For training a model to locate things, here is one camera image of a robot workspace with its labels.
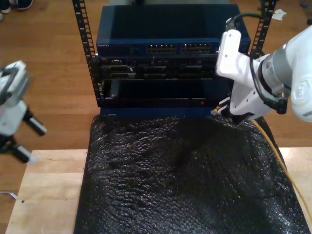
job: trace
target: black metal rack post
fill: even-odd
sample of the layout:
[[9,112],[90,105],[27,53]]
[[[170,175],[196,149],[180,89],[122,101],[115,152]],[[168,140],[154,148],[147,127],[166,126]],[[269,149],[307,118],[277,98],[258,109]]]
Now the black metal rack post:
[[103,101],[103,92],[100,84],[101,81],[99,80],[98,61],[92,40],[86,5],[84,0],[73,0],[73,6],[94,93],[97,99],[97,105],[100,106]]
[[261,0],[261,15],[267,16],[266,19],[260,19],[253,39],[253,45],[251,49],[251,56],[253,59],[259,58],[264,55],[262,52],[265,37],[267,36],[269,25],[274,13],[274,8],[277,0]]

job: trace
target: white paper scrap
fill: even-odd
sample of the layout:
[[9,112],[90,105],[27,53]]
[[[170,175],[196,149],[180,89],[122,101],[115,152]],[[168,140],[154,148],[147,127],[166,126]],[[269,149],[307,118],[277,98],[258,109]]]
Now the white paper scrap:
[[272,19],[275,20],[283,20],[283,16],[286,15],[286,12],[283,11],[282,9],[278,9],[274,12]]

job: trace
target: wooden table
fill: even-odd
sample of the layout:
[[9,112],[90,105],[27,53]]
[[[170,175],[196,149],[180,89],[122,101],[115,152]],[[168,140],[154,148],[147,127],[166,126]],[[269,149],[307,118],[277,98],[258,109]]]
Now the wooden table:
[[[312,209],[312,148],[280,150]],[[38,150],[33,155],[39,163],[26,168],[6,233],[72,234],[87,150]]]

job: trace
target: person's shoe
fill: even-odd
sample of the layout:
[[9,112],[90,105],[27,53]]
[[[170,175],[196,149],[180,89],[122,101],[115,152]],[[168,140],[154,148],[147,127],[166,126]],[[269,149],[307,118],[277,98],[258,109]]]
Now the person's shoe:
[[33,4],[34,0],[10,0],[10,3],[13,6],[16,6],[16,8],[19,11],[24,11],[27,10],[31,7],[31,5]]
[[11,4],[8,0],[0,1],[0,12],[2,14],[7,14],[11,12]]

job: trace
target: black cable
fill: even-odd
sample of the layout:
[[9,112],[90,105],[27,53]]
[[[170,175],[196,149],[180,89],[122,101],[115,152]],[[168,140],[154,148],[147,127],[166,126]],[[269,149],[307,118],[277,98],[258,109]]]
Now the black cable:
[[255,74],[255,71],[254,71],[254,63],[253,63],[253,58],[250,56],[249,57],[249,66],[250,66],[250,71],[251,71],[251,74],[252,74],[252,77],[253,77],[253,83],[254,83],[254,86],[255,86],[255,89],[259,95],[259,97],[261,98],[261,100],[263,101],[263,103],[265,105],[267,105],[268,107],[276,110],[279,114],[284,114],[285,113],[285,106],[282,106],[281,104],[282,103],[279,103],[275,100],[272,100],[268,97],[265,97],[262,90],[261,90],[261,83],[260,83],[260,79],[258,79],[256,77],[256,74]]
[[233,20],[234,20],[234,22],[236,22],[239,18],[242,18],[242,17],[253,17],[253,18],[258,18],[258,19],[265,19],[266,18],[266,16],[262,16],[262,15],[259,15],[257,13],[242,13],[242,14],[235,16],[233,18]]
[[238,27],[239,26],[238,21],[242,21],[243,17],[253,17],[253,18],[258,18],[258,19],[266,19],[267,18],[267,16],[262,16],[262,15],[259,15],[257,13],[242,13],[242,14],[239,14],[237,16],[232,17],[232,20],[229,20],[227,22],[227,26],[229,26],[229,24],[233,23],[235,28]]
[[267,98],[264,96],[264,94],[260,90],[261,84],[260,84],[260,80],[256,78],[253,61],[254,61],[253,58],[250,56],[249,57],[249,66],[250,66],[250,71],[251,71],[252,77],[253,77],[253,83],[254,83],[255,89],[257,90],[257,92],[259,94],[259,97],[263,100],[263,102],[265,102],[265,101],[267,101]]

